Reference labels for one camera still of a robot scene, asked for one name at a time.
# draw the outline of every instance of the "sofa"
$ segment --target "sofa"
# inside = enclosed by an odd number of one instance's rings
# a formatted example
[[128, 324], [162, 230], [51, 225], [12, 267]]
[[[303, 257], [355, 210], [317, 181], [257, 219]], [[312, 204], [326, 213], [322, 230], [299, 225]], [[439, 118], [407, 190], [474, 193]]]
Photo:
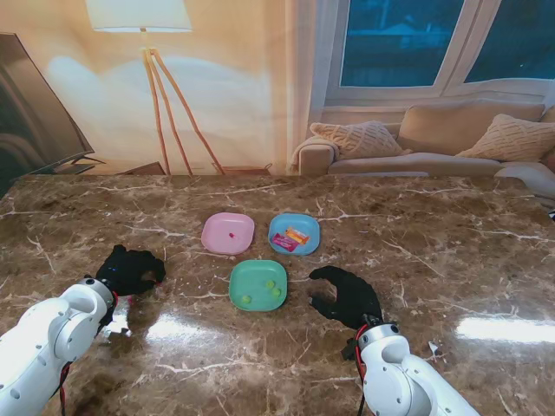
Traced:
[[555, 209], [555, 149], [541, 162], [499, 162], [454, 156], [474, 146], [497, 114], [522, 120], [555, 122], [555, 107], [541, 103], [476, 99], [416, 105], [401, 123], [384, 126], [403, 149], [402, 156], [335, 160], [330, 146], [304, 146], [298, 155], [300, 175], [497, 176], [521, 179], [550, 209]]

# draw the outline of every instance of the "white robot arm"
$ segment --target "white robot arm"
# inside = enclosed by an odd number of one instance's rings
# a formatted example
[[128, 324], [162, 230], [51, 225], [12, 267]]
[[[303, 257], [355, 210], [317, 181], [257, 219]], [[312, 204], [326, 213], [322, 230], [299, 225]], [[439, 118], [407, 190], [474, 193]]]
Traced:
[[61, 386], [62, 370], [96, 337], [116, 300], [93, 278], [31, 307], [0, 337], [0, 415], [36, 416]]
[[479, 416], [427, 362], [410, 353], [396, 325], [363, 332], [364, 398], [376, 416]]

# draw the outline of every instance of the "black glove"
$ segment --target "black glove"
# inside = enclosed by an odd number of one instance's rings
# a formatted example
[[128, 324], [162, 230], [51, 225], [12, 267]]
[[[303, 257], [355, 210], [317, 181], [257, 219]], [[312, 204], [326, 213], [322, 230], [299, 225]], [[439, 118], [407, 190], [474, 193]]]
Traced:
[[152, 289], [156, 283], [162, 283], [165, 275], [164, 262], [150, 251], [127, 251], [118, 244], [98, 269], [96, 279], [118, 296], [128, 296]]
[[337, 287], [335, 303], [313, 296], [310, 305], [328, 319], [336, 319], [349, 328], [359, 329], [364, 323], [363, 315], [383, 321], [380, 302], [372, 286], [354, 273], [335, 266], [325, 266], [310, 273], [313, 280], [327, 279]]

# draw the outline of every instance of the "television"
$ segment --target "television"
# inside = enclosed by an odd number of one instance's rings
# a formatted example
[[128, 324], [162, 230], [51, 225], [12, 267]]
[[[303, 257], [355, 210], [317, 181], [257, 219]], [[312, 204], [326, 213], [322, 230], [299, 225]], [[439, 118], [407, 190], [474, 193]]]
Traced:
[[0, 33], [0, 182], [93, 152], [18, 37]]

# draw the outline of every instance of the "green plate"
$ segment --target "green plate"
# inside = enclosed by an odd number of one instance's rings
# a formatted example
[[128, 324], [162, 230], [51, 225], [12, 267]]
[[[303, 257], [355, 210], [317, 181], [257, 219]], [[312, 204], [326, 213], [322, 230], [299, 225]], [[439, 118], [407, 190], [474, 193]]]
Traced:
[[242, 310], [277, 309], [287, 297], [287, 273], [272, 260], [246, 260], [233, 268], [229, 298]]

